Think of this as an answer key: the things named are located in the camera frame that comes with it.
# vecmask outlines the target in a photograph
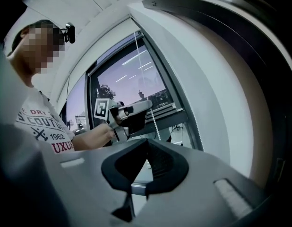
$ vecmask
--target sky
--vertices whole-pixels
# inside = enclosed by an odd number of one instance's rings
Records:
[[[134,50],[98,77],[100,85],[108,85],[116,93],[114,97],[116,102],[122,101],[125,105],[129,105],[141,99],[138,94],[139,90],[147,97],[165,89],[144,45],[139,48],[139,53],[141,63],[139,57],[136,56],[137,50]],[[71,131],[77,128],[75,116],[85,110],[84,87],[85,74],[79,79],[67,98],[67,121],[72,120],[74,123],[70,128]]]

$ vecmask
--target ceiling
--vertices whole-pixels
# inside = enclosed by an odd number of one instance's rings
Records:
[[[88,24],[92,22],[93,26],[96,26],[97,23],[94,22],[97,18],[103,17],[102,14],[110,13],[120,6],[126,7],[128,3],[134,1],[136,0],[23,0],[27,5],[27,9],[6,36],[5,53],[7,54],[10,51],[12,41],[17,32],[26,25],[39,19],[49,19],[60,28],[65,27],[67,22],[73,23],[76,28],[77,40],[82,34],[82,31],[84,29],[86,30]],[[68,56],[67,51],[69,46],[70,44],[67,43],[65,57]],[[90,44],[86,43],[84,46],[88,49]],[[51,95],[52,85],[58,69],[58,65],[53,65],[53,68],[48,70],[47,74],[36,75],[34,77],[33,84],[48,97]]]

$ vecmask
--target black padded support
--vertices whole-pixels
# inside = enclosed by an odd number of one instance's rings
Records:
[[[154,180],[146,185],[145,195],[170,192],[186,177],[189,165],[179,153],[148,140],[147,159],[151,165]]]
[[[132,146],[106,158],[101,171],[110,186],[131,193],[131,184],[142,169],[147,157],[147,140],[140,140]]]

